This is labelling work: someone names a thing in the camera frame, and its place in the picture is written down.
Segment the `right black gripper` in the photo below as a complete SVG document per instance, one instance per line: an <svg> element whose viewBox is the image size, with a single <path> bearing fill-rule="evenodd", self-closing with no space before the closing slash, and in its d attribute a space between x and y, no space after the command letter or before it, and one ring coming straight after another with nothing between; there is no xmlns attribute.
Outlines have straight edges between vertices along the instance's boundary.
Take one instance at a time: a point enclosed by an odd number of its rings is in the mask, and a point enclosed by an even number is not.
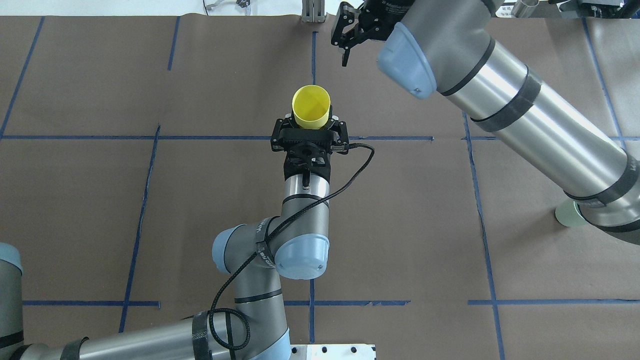
<svg viewBox="0 0 640 360"><path fill-rule="evenodd" d="M341 1L334 18L330 44L342 50L342 67L350 51L366 40L386 41L413 6L413 0L366 0L361 6Z"/></svg>

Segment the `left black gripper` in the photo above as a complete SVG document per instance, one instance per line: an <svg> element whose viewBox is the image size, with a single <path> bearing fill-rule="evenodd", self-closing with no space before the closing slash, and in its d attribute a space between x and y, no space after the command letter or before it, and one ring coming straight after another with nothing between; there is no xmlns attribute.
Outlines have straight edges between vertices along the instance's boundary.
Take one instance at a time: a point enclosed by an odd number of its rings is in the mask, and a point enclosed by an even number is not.
<svg viewBox="0 0 640 360"><path fill-rule="evenodd" d="M272 151L284 151L283 130L292 129L291 118L279 118L275 121L270 136L270 149ZM349 153L349 135L345 121L340 121L338 116L332 116L327 124L327 129L333 133L331 151L338 154ZM330 154L325 151L315 152L311 150L288 150L283 163L284 180L296 175L315 175L330 182L331 177Z"/></svg>

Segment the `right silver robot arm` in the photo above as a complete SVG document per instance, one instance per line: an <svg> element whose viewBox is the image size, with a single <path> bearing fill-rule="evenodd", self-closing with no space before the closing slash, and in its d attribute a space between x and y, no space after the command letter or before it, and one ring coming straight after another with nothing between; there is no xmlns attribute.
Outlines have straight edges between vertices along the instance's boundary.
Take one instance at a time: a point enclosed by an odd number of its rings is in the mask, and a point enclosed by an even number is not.
<svg viewBox="0 0 640 360"><path fill-rule="evenodd" d="M383 41L382 73L423 100L439 92L541 171L592 226L638 245L639 162L487 31L500 0L341 2L331 43Z"/></svg>

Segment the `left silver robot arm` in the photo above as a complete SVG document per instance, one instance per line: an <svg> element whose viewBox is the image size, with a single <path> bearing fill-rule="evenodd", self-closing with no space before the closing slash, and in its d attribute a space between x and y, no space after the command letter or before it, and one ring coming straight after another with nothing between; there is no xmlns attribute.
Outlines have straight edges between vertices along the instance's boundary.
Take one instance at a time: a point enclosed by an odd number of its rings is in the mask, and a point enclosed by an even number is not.
<svg viewBox="0 0 640 360"><path fill-rule="evenodd" d="M314 280L329 260L330 156L358 147L345 121L312 126L293 115L275 121L269 140L285 153L280 216L220 232L212 244L218 270L229 275L210 309L156 328L64 346L26 344L19 251L1 244L3 360L288 360L290 328L281 277Z"/></svg>

